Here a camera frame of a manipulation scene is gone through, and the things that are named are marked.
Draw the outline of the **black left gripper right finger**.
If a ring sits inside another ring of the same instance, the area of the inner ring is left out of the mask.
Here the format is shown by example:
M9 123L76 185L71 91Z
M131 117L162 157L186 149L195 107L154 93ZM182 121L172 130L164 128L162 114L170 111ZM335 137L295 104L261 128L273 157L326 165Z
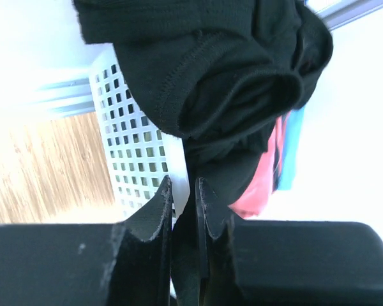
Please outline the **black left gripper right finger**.
M239 298L230 250L233 211L204 178L196 180L195 196L199 305L232 305Z

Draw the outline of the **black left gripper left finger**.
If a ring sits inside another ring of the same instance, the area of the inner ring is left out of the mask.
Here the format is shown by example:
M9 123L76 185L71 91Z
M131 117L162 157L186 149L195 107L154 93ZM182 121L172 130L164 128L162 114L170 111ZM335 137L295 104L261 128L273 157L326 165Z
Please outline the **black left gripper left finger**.
M172 204L166 175L142 208L112 227L109 305L169 304Z

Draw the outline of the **black tank top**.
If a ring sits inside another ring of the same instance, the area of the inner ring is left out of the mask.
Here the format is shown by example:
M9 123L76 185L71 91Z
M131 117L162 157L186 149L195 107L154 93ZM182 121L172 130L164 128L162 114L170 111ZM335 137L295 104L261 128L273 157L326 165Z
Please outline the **black tank top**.
M74 7L84 41L111 43L140 109L182 139L190 184L206 179L227 207L252 181L277 118L308 102L333 53L301 1Z

